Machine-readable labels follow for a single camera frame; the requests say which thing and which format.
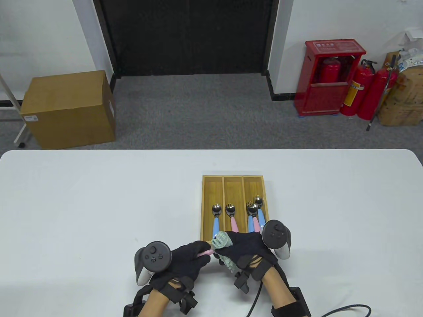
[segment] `cable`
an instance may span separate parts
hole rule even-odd
[[[253,309],[255,305],[257,304],[258,297],[260,296],[261,288],[263,287],[263,282],[260,282],[260,286],[258,287],[257,295],[255,296],[254,302],[251,306],[250,311],[248,312],[248,315],[246,317],[250,317],[251,313],[253,312]]]
[[[341,308],[337,308],[337,309],[331,310],[330,312],[324,314],[322,317],[327,317],[327,316],[332,315],[334,313],[342,312],[342,311],[348,310],[348,309],[353,308],[353,307],[364,307],[364,308],[367,308],[369,311],[368,311],[367,315],[365,315],[364,317],[369,317],[370,314],[371,314],[371,308],[370,308],[370,306],[363,305],[363,304],[353,304],[353,305],[348,305],[348,306],[344,306],[344,307],[341,307]]]

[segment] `green cloth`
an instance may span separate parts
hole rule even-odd
[[[229,238],[228,234],[224,231],[219,231],[216,235],[216,238],[211,240],[214,249],[221,249],[226,248],[227,246],[231,246],[232,240]],[[222,262],[225,264],[225,266],[230,269],[230,271],[233,273],[234,270],[237,269],[235,263],[228,257],[225,257],[224,255],[218,254],[219,258],[222,260]]]

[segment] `hand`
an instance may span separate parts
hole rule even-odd
[[[253,260],[254,256],[260,256],[272,265],[277,263],[277,258],[264,244],[260,233],[240,233],[233,231],[227,231],[226,233],[232,240],[233,245],[226,248],[216,249],[215,252],[230,258],[238,268],[245,269],[239,265],[239,260],[245,256],[249,256],[251,258],[250,260]],[[258,260],[253,261],[253,263],[250,263],[250,267],[255,267],[257,264]]]
[[[197,257],[197,254],[209,249],[210,245],[207,242],[195,241],[173,250],[170,266],[163,272],[155,273],[150,280],[150,285],[154,289],[161,290],[170,281],[178,281],[184,276],[195,281],[200,269],[210,262],[209,255]]]

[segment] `floor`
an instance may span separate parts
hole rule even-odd
[[[259,74],[124,77],[115,87],[117,140],[84,149],[406,148],[423,160],[423,124],[385,127],[354,117],[298,118],[272,102]],[[0,119],[16,118],[13,111]],[[0,155],[21,122],[0,122]],[[37,149],[34,139],[27,149]]]

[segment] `fire extinguisher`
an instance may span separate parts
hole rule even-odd
[[[369,91],[364,97],[363,102],[358,108],[357,115],[364,120],[372,120],[379,110],[384,97],[394,86],[398,79],[398,74],[393,72],[396,56],[393,56],[392,67],[388,69],[382,68],[374,75],[373,83],[370,85]]]
[[[319,83],[337,82],[341,71],[341,62],[336,57],[331,57],[323,60],[322,64]]]
[[[343,115],[353,116],[357,113],[358,107],[373,81],[375,70],[372,64],[377,63],[371,60],[362,60],[361,65],[357,67],[344,104],[340,109]]]

